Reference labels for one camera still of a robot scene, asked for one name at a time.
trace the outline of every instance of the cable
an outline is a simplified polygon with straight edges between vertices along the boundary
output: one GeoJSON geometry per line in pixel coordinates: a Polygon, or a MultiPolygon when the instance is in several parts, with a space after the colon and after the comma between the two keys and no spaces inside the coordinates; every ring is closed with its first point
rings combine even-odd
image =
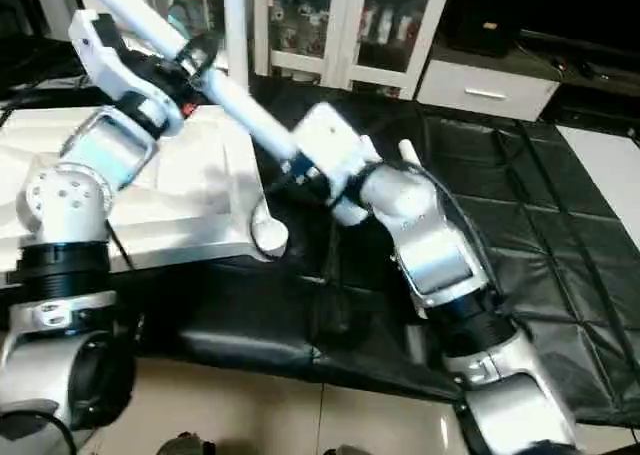
{"type": "Polygon", "coordinates": [[[7,420],[11,417],[16,417],[16,416],[28,416],[28,417],[34,417],[34,418],[41,418],[49,422],[58,430],[60,430],[60,433],[62,434],[62,438],[67,448],[69,449],[69,455],[78,455],[78,449],[76,448],[76,442],[73,439],[73,434],[71,433],[71,430],[69,430],[69,427],[67,427],[55,415],[52,415],[47,412],[42,412],[40,410],[30,410],[30,409],[12,410],[11,412],[0,413],[0,421],[7,420]]]}
{"type": "Polygon", "coordinates": [[[518,50],[520,50],[525,55],[528,55],[529,57],[538,60],[540,63],[542,63],[543,65],[545,65],[547,67],[553,68],[558,73],[558,76],[560,78],[558,80],[558,82],[562,83],[562,81],[564,80],[564,72],[562,70],[560,70],[558,67],[555,67],[551,62],[549,62],[549,60],[545,60],[543,57],[541,57],[537,53],[534,53],[531,50],[528,50],[528,49],[524,48],[520,44],[520,42],[518,42],[517,40],[516,40],[515,44],[516,44],[516,47],[518,47],[518,50]]]}
{"type": "Polygon", "coordinates": [[[113,229],[111,222],[107,220],[105,221],[105,225],[107,226],[107,232],[109,233],[109,236],[113,240],[113,243],[115,243],[116,247],[118,247],[118,251],[120,252],[120,255],[122,255],[124,263],[127,264],[127,267],[129,268],[129,270],[131,270],[132,272],[135,271],[136,266],[134,265],[133,260],[131,260],[131,257],[125,250],[124,245],[122,245],[120,238],[118,238],[118,235],[116,234],[116,231],[113,229]]]}
{"type": "Polygon", "coordinates": [[[331,219],[331,225],[329,227],[329,243],[327,245],[327,256],[323,265],[322,277],[325,279],[327,285],[340,283],[340,232],[338,230],[338,223],[335,219],[331,219]]]}
{"type": "MultiPolygon", "coordinates": [[[[421,107],[418,105],[415,107],[415,114],[418,116],[418,118],[421,121],[421,132],[422,132],[422,141],[427,144],[430,143],[430,137],[429,134],[426,132],[425,130],[425,120],[424,120],[424,114],[422,113],[421,107]]],[[[369,135],[380,131],[381,128],[385,128],[389,123],[391,123],[392,121],[395,122],[397,120],[403,119],[403,118],[407,118],[408,116],[410,116],[410,114],[407,114],[406,116],[401,116],[401,117],[396,117],[396,118],[389,118],[389,119],[385,119],[382,121],[382,123],[378,122],[378,125],[375,126],[374,128],[370,129],[369,131],[367,131],[367,133],[369,135]]],[[[499,137],[501,137],[503,135],[501,130],[496,130],[497,134],[499,137]]],[[[515,160],[517,157],[519,157],[522,153],[524,152],[524,144],[522,144],[518,150],[515,150],[515,152],[513,154],[507,155],[507,160],[504,163],[504,166],[508,166],[509,162],[512,162],[513,160],[515,160]]],[[[480,262],[482,263],[482,265],[484,266],[485,271],[487,272],[487,274],[489,275],[489,278],[491,279],[491,282],[494,284],[496,290],[498,291],[499,294],[502,294],[502,290],[500,289],[500,286],[498,285],[498,278],[495,274],[495,271],[493,270],[493,266],[491,265],[490,261],[489,261],[489,256],[487,254],[487,249],[486,249],[486,243],[484,243],[482,236],[481,236],[481,232],[477,229],[477,227],[475,226],[475,223],[473,222],[473,220],[466,214],[466,212],[464,211],[464,209],[462,208],[462,206],[460,205],[460,203],[457,201],[457,199],[455,198],[455,196],[453,195],[453,193],[438,179],[436,178],[435,175],[433,175],[431,172],[429,172],[426,168],[424,168],[421,165],[417,165],[417,164],[413,164],[407,161],[402,161],[402,162],[379,162],[381,165],[382,164],[387,164],[389,166],[392,166],[393,168],[396,168],[397,170],[407,170],[407,169],[413,169],[415,171],[418,171],[419,174],[421,174],[422,176],[424,176],[425,178],[427,178],[427,180],[429,180],[431,183],[433,183],[438,189],[439,191],[451,202],[453,208],[456,210],[456,212],[458,213],[458,215],[460,216],[460,218],[462,219],[463,223],[466,225],[468,232],[470,233],[471,237],[472,237],[472,241],[474,243],[474,245],[476,246],[476,250],[478,252],[478,255],[480,257],[480,262]]],[[[494,168],[502,168],[501,165],[496,165],[494,168]]],[[[343,194],[340,194],[336,200],[333,202],[333,206],[335,206],[337,204],[337,202],[342,198],[343,194]]]]}
{"type": "Polygon", "coordinates": [[[292,182],[294,179],[295,179],[295,176],[291,172],[281,175],[275,182],[273,182],[271,185],[269,185],[267,188],[263,190],[260,197],[258,197],[258,201],[255,203],[255,205],[251,209],[251,212],[249,212],[249,238],[251,239],[251,243],[253,244],[253,247],[255,248],[256,252],[258,252],[262,257],[272,262],[279,260],[284,256],[284,254],[282,254],[282,256],[280,257],[277,257],[274,255],[271,255],[270,253],[267,253],[260,246],[260,244],[258,243],[258,239],[256,238],[255,227],[254,227],[256,214],[258,213],[258,208],[260,207],[262,202],[266,199],[267,195],[271,195],[283,189],[289,182],[292,182]]]}

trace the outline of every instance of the white pole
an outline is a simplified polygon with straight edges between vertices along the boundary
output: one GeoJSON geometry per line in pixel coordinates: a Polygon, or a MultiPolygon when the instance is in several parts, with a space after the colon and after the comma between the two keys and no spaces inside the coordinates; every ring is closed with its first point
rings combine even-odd
{"type": "Polygon", "coordinates": [[[224,20],[229,76],[249,90],[246,0],[224,0],[224,20]]]}
{"type": "Polygon", "coordinates": [[[276,160],[284,162],[298,152],[293,136],[256,102],[249,92],[219,70],[210,70],[203,93],[243,125],[251,137],[276,160]]]}

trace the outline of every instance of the white platform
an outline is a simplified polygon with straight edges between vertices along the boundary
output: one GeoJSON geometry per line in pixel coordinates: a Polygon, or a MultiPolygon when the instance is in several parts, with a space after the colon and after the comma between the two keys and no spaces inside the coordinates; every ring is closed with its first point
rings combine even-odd
{"type": "MultiPolygon", "coordinates": [[[[0,272],[13,270],[19,237],[15,198],[30,170],[56,159],[62,142],[94,108],[19,110],[0,131],[0,272]]],[[[248,214],[262,193],[249,135],[219,107],[200,107],[178,137],[161,140],[159,155],[135,183],[120,192],[109,217],[139,268],[254,254],[248,214]]],[[[286,229],[274,227],[272,246],[286,244],[286,229]]],[[[114,270],[123,270],[115,246],[114,270]]]]}

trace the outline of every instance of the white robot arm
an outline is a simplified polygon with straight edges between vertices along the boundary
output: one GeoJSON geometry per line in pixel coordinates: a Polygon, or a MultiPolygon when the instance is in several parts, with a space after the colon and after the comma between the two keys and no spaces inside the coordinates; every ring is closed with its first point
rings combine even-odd
{"type": "Polygon", "coordinates": [[[22,219],[33,236],[25,240],[15,280],[31,299],[11,308],[0,417],[35,406],[78,430],[110,423],[126,406],[133,361],[118,341],[116,295],[104,282],[106,217],[118,190],[156,153],[156,140],[178,134],[204,96],[244,125],[340,223],[355,225],[373,215],[389,231],[416,311],[434,326],[445,365],[465,390],[459,418],[472,452],[575,446],[571,414],[530,341],[492,303],[488,261],[447,220],[442,187],[417,165],[410,146],[400,147],[407,162],[385,163],[326,103],[290,133],[211,67],[210,40],[187,42],[141,0],[101,1],[163,58],[128,51],[110,16],[76,12],[69,29],[74,47],[115,105],[98,110],[69,139],[60,162],[25,189],[22,219]],[[125,368],[105,375],[98,370],[104,363],[125,368]],[[108,387],[111,399],[86,378],[108,387]]]}

